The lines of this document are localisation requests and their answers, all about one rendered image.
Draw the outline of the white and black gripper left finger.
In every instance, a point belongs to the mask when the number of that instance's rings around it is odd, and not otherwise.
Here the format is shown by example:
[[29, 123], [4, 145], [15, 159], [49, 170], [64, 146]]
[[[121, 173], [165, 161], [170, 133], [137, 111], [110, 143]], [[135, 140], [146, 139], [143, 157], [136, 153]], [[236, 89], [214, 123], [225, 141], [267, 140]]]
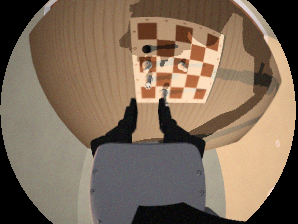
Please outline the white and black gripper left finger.
[[132, 143], [132, 133], [136, 130], [137, 116], [137, 101], [135, 98], [131, 98], [130, 105], [126, 107], [124, 118], [118, 122], [118, 126], [107, 132], [105, 136], [98, 137], [91, 141], [90, 145], [93, 159], [97, 148], [101, 144], [109, 142]]

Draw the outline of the checkered chessboard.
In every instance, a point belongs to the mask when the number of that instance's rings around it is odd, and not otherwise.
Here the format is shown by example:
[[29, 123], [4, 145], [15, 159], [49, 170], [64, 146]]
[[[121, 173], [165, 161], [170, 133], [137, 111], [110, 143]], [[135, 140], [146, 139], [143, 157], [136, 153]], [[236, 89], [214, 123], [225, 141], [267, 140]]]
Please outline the checkered chessboard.
[[[165, 17], [130, 18], [132, 58], [137, 103], [159, 102], [158, 92], [167, 90], [168, 102], [205, 103], [222, 52], [224, 35], [189, 21]], [[151, 51], [144, 53], [142, 47]], [[146, 74], [144, 61], [152, 63]], [[188, 71], [178, 68], [183, 62]], [[144, 78], [152, 87], [145, 89]]]

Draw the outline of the white rook chess piece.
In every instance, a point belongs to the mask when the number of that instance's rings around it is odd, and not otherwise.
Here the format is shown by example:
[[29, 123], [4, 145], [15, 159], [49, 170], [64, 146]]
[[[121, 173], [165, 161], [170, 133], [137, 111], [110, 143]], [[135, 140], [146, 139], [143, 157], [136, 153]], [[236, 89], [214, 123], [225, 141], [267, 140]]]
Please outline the white rook chess piece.
[[145, 78], [144, 78], [144, 82], [146, 82], [145, 83], [145, 87], [146, 87], [146, 89], [151, 89], [151, 87], [152, 87], [152, 81], [153, 81], [153, 79], [152, 79], [152, 77], [151, 76], [146, 76]]

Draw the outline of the white knight chess piece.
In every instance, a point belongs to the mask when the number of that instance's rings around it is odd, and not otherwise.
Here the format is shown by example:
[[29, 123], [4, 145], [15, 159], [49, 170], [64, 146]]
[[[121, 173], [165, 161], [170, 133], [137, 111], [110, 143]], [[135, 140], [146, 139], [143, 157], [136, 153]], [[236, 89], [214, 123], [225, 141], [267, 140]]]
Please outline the white knight chess piece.
[[152, 67], [152, 63], [150, 61], [144, 61], [142, 67], [144, 68], [143, 72], [148, 73], [149, 69]]

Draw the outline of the white chess king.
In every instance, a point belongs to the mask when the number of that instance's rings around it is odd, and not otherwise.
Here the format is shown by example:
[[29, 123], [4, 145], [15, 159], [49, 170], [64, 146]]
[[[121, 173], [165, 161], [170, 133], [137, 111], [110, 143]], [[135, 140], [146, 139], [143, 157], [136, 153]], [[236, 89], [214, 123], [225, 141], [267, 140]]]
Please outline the white chess king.
[[160, 90], [160, 91], [158, 92], [158, 95], [159, 95], [159, 97], [164, 97], [164, 98], [165, 98], [166, 106], [169, 106], [169, 105], [168, 105], [168, 102], [167, 102], [167, 99], [166, 99], [166, 96], [168, 95], [167, 90], [165, 90], [165, 89]]

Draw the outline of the white pawn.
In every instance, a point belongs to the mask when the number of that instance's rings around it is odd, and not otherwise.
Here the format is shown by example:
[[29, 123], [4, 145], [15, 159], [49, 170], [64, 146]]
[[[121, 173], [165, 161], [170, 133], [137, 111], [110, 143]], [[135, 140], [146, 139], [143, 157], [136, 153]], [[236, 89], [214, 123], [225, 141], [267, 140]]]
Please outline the white pawn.
[[187, 67], [185, 66], [185, 63], [183, 62], [179, 62], [177, 66], [180, 70], [183, 70], [184, 72], [188, 71]]

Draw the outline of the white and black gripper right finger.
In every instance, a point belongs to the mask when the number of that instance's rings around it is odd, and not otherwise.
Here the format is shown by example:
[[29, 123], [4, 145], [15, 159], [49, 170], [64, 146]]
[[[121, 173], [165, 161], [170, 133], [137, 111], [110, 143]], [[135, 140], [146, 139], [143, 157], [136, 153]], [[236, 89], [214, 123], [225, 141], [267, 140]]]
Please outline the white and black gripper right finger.
[[165, 105], [164, 98], [159, 99], [158, 118], [159, 129], [164, 134], [163, 143], [187, 142], [194, 144], [203, 158], [206, 142], [199, 137], [190, 135], [189, 132], [177, 125], [177, 121], [172, 119], [169, 106]]

